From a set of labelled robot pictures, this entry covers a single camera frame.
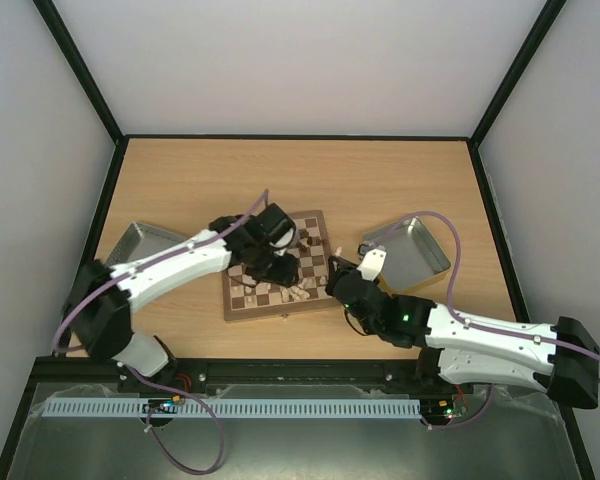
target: white panel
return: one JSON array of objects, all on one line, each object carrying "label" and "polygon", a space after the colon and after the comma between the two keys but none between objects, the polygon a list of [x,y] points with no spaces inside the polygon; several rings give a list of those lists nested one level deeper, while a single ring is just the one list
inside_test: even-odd
[{"label": "white panel", "polygon": [[[483,148],[532,322],[600,344],[600,0],[571,0]],[[600,407],[577,411],[600,478]]]},{"label": "white panel", "polygon": [[56,0],[125,133],[470,135],[544,0]]},{"label": "white panel", "polygon": [[31,1],[0,2],[0,452],[113,146]]}]

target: table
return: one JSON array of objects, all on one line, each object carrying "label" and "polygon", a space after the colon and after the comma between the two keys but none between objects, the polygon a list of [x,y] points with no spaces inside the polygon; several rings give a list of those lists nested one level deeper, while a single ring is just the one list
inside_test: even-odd
[{"label": "table", "polygon": [[[446,215],[463,248],[455,307],[514,320],[461,141],[131,139],[97,256],[106,258],[133,221],[193,235],[219,216],[244,212],[264,188],[287,212],[322,210],[332,248],[342,246],[352,260],[365,231],[415,210]],[[423,220],[453,260],[447,227]],[[447,280],[416,293],[442,302]],[[176,357],[402,359],[419,352],[356,335],[338,308],[226,323],[220,275],[169,292],[133,324],[158,335]]]}]

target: wooden table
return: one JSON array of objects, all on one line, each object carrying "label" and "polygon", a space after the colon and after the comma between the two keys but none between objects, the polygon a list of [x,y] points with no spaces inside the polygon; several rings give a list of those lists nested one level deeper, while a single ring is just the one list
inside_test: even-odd
[{"label": "wooden table", "polygon": [[[464,142],[133,139],[104,226],[106,258],[129,224],[193,235],[244,212],[263,189],[285,211],[320,209],[331,245],[357,260],[361,234],[415,210],[456,225],[463,256],[456,308],[514,320],[509,295]],[[424,219],[453,259],[453,237]],[[417,292],[442,302],[448,277]],[[157,334],[177,357],[280,359],[416,358],[418,349],[360,337],[342,309],[228,324],[220,275],[182,286],[138,312],[134,326]]]}]

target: white wall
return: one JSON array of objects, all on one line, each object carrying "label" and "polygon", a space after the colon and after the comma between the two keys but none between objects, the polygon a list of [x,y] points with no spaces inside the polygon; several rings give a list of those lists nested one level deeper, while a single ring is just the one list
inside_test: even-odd
[{"label": "white wall", "polygon": [[470,135],[544,0],[56,0],[125,133]]},{"label": "white wall", "polygon": [[33,2],[0,2],[0,452],[50,352],[113,145]]},{"label": "white wall", "polygon": [[[570,0],[482,147],[532,321],[600,344],[600,0]],[[578,411],[600,478],[600,407]]]}]

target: black metal frame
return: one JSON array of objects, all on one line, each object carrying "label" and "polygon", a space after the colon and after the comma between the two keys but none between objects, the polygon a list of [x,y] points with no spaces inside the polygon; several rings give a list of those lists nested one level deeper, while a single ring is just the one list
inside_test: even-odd
[{"label": "black metal frame", "polygon": [[[525,306],[520,285],[518,283],[506,238],[502,230],[500,218],[496,210],[493,195],[487,181],[479,147],[488,131],[493,126],[498,114],[504,107],[517,82],[522,77],[526,67],[531,62],[535,52],[557,18],[566,0],[547,0],[533,28],[527,35],[511,67],[507,71],[502,83],[497,89],[487,110],[480,120],[471,138],[467,137],[414,137],[414,136],[346,136],[346,135],[124,135],[118,127],[113,114],[109,110],[95,80],[91,76],[77,46],[73,42],[60,14],[52,0],[33,0],[50,32],[56,39],[69,65],[73,69],[85,93],[93,104],[102,123],[109,132],[116,148],[111,160],[109,172],[103,187],[100,201],[94,215],[91,229],[84,247],[80,265],[93,259],[100,241],[102,229],[111,204],[116,187],[120,168],[124,160],[127,145],[133,138],[206,138],[206,139],[271,139],[271,140],[374,140],[374,141],[462,141],[469,150],[471,161],[476,175],[482,201],[491,227],[493,240],[496,246],[502,271],[504,274],[511,303],[519,322],[529,322],[529,315]],[[442,387],[434,394],[431,391],[418,390],[418,384],[411,382],[415,371],[416,361],[271,361],[271,360],[208,360],[208,359],[180,359],[192,369],[204,369],[206,386],[209,388],[222,386],[228,383],[242,381],[270,382],[272,366],[275,365],[276,379],[282,375],[288,382],[320,382],[328,381],[337,383],[338,379],[346,383],[358,384],[362,387],[387,388],[391,382],[398,382],[401,388],[409,389],[409,393],[418,398],[428,398],[431,395],[446,395],[449,392]],[[14,422],[7,437],[2,456],[0,458],[0,479],[6,478],[15,453],[20,432],[24,426],[26,416],[33,399],[33,393],[38,383],[47,382],[82,382],[82,383],[115,383],[118,373],[113,362],[97,363],[88,359],[79,358],[38,358],[33,366],[29,381],[20,401]],[[594,473],[582,441],[578,425],[572,409],[561,407],[560,412],[565,421],[567,433],[580,470],[585,480],[593,480]]]}]

